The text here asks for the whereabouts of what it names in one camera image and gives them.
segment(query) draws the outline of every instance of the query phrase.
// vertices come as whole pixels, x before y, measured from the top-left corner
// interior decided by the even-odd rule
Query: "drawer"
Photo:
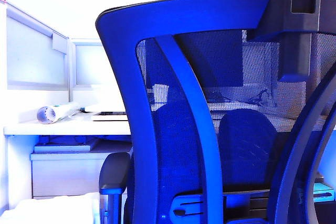
[[[82,195],[99,191],[104,159],[32,161],[33,196]]]

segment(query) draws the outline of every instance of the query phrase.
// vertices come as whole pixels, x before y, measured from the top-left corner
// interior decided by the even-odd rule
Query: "cubicle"
[[[80,114],[43,125],[37,122],[36,112],[42,106],[69,101],[82,107],[110,103],[115,110],[124,110],[101,42],[70,39],[0,0],[0,62],[0,127],[4,129],[0,135],[0,215],[23,199],[98,191],[99,170],[106,156],[131,150],[128,122],[93,122],[89,114]],[[121,136],[128,142],[104,143],[82,153],[34,153],[41,136],[49,135]]]

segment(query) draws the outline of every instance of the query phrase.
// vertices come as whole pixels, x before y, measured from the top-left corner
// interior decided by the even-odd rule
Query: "frosted glass panel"
[[[7,18],[8,84],[43,83],[67,86],[64,54],[52,49],[52,39]]]
[[[76,84],[113,84],[114,74],[102,46],[76,46]]]

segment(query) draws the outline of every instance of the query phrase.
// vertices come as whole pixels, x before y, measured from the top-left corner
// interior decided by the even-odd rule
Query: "mesh backrest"
[[[137,55],[148,89],[158,148],[157,222],[170,223],[169,209],[174,196],[201,189],[198,134],[180,84],[155,40],[141,41]]]
[[[336,59],[335,36],[312,36],[312,74],[307,83],[279,82],[281,45],[248,42],[244,30],[174,37],[202,86],[213,118],[224,190],[269,188],[288,133]],[[155,40],[139,42],[136,52],[148,91],[159,159],[157,222],[171,223],[169,209],[174,196],[202,190],[199,139],[186,97]],[[321,115],[313,131],[319,132],[324,120]]]

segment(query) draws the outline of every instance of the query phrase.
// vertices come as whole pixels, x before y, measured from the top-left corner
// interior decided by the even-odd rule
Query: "cubicle partition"
[[[68,37],[0,0],[0,128],[69,101]],[[36,135],[0,135],[0,214],[32,197]]]

